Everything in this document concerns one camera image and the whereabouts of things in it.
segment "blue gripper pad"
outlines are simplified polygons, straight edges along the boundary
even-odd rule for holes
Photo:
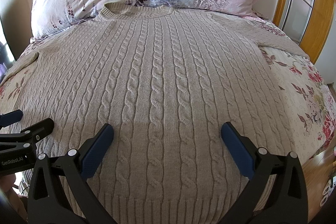
[[[0,128],[8,127],[13,123],[21,121],[23,113],[21,110],[15,110],[0,116]]]
[[[112,125],[106,123],[96,136],[97,138],[95,138],[81,161],[81,177],[84,180],[92,178],[95,175],[98,166],[110,147],[114,137]]]
[[[233,129],[232,127],[227,122],[223,124],[221,129],[222,139],[226,147],[229,149],[229,152],[233,160],[235,161],[240,173],[243,176],[248,177],[249,180],[251,180],[255,172],[254,160],[235,133],[235,129]]]

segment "wooden floor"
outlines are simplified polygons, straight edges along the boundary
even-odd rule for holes
[[[322,192],[333,170],[335,145],[336,138],[331,141],[327,150],[308,160],[302,167],[308,192],[308,222],[320,210]]]

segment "bedsheet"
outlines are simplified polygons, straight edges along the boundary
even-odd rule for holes
[[[209,13],[231,20],[239,18],[223,13]],[[274,35],[290,39],[267,18],[258,13],[257,16],[261,18],[260,21],[244,20]],[[36,50],[46,42],[48,42],[47,39],[29,44],[21,56],[23,57]],[[286,107],[295,146],[304,147],[306,151],[306,155],[301,161],[301,163],[304,163],[308,158],[324,151],[334,137],[333,131],[336,127],[335,101],[323,78],[307,58],[276,48],[259,48],[281,91],[281,99]],[[1,107],[2,112],[12,110],[11,105],[16,101],[16,94],[20,92],[35,69],[33,64],[9,78],[4,85],[0,86],[0,104],[6,105],[5,109]]]
[[[281,90],[295,146],[303,147],[306,158],[321,153],[334,137],[336,121],[336,104],[328,86],[307,58],[259,48]]]

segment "cable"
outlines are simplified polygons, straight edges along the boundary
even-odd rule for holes
[[[23,189],[22,192],[21,192],[21,194],[23,194],[23,192],[24,192],[27,188],[29,188],[29,186],[27,186],[25,189]]]

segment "cable knit sweater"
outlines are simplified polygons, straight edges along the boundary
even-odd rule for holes
[[[48,39],[8,75],[38,57],[10,130],[51,117],[37,146],[57,156],[110,123],[115,139],[88,183],[119,224],[217,223],[246,185],[220,138],[226,121],[257,147],[294,149],[258,49],[304,55],[286,38],[203,10],[107,4]]]

